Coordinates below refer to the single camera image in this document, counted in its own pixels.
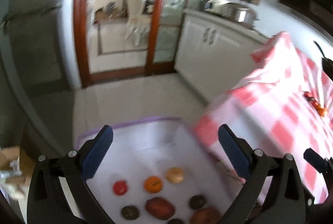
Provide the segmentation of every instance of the stainless steel pot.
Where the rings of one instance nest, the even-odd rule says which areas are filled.
[[[227,3],[223,6],[222,17],[237,22],[240,25],[252,29],[257,13],[246,5],[239,3]]]

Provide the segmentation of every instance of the red and white checkered tablecloth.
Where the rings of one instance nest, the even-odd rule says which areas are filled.
[[[311,147],[323,158],[333,156],[333,82],[294,47],[285,32],[251,56],[258,68],[234,89],[217,97],[194,131],[234,177],[237,175],[217,140],[217,130],[224,123],[237,137],[269,156],[283,157],[291,153],[303,184],[315,197],[315,203],[321,203],[328,195],[324,178],[303,159],[303,153]],[[326,117],[320,117],[305,100],[304,91],[312,92],[328,109]],[[260,203],[269,183],[267,179],[259,196]]]

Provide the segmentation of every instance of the silver bolt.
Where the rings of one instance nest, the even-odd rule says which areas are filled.
[[[286,154],[286,158],[287,158],[289,161],[293,161],[293,160],[294,160],[294,157],[293,157],[291,154]]]
[[[264,152],[263,152],[262,150],[260,150],[260,149],[256,149],[256,150],[254,150],[254,154],[255,154],[256,156],[263,156],[263,155],[264,155]]]
[[[39,161],[39,162],[43,162],[45,159],[46,159],[46,156],[45,156],[45,155],[40,155],[40,156],[38,157],[38,161]]]
[[[77,153],[78,153],[77,151],[71,150],[71,151],[69,151],[68,156],[69,157],[74,157],[74,156],[76,156]]]

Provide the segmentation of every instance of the cabinet door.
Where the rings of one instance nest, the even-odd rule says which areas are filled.
[[[204,62],[204,46],[207,44],[211,23],[186,17],[176,58],[176,70],[194,87],[201,78]]]
[[[261,44],[235,31],[215,27],[215,36],[205,45],[200,93],[211,101],[214,97],[232,89],[243,77],[255,70],[249,56]]]

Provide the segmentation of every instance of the blue gripper pad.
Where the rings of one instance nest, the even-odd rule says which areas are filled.
[[[313,149],[306,149],[303,154],[303,158],[319,173],[326,174],[328,167],[326,160],[322,159],[322,157],[317,154]]]
[[[81,165],[81,179],[83,181],[94,177],[112,141],[113,130],[108,125],[105,125],[93,140],[87,141],[93,142],[93,145]]]
[[[224,125],[220,126],[217,134],[219,142],[237,172],[237,175],[246,180],[250,178],[250,162],[243,153],[242,149],[236,143],[235,138],[237,137],[233,133],[230,133]]]

